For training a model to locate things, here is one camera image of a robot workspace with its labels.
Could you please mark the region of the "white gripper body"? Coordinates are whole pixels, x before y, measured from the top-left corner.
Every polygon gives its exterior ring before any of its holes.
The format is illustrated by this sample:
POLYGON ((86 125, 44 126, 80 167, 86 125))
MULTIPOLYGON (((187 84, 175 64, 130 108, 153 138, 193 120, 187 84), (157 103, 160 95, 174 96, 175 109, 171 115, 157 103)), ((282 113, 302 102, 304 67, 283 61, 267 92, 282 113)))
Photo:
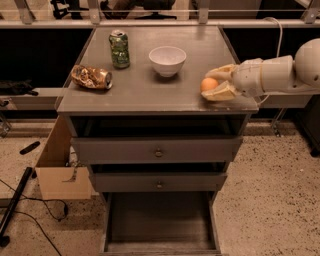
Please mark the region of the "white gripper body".
POLYGON ((246 60, 232 71, 232 81, 235 88, 246 97, 257 97, 264 94, 261 82, 260 58, 246 60))

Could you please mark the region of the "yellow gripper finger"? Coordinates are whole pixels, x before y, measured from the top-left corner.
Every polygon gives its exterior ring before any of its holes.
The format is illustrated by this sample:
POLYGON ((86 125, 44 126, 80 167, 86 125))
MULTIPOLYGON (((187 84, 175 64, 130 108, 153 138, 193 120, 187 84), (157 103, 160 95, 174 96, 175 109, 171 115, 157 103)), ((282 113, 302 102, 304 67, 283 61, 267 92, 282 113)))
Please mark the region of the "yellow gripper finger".
POLYGON ((241 93, 229 81, 224 81, 214 89, 210 89, 201 93, 208 101, 228 101, 233 100, 241 93))
POLYGON ((232 74, 237 68, 237 65, 235 64, 227 64, 215 69, 212 69, 208 71, 205 74, 206 78, 213 78, 216 80, 223 80, 223 81, 231 81, 232 80, 232 74))

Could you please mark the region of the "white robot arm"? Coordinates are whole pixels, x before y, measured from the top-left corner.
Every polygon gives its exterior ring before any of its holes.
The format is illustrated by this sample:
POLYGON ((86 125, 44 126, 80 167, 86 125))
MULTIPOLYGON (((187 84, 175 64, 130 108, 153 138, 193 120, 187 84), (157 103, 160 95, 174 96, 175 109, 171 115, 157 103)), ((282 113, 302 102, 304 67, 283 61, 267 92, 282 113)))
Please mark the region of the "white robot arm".
POLYGON ((320 89, 320 39, 304 43, 291 55, 246 60, 212 69, 205 75, 221 81, 201 95, 209 101, 232 100, 237 96, 318 94, 320 89))

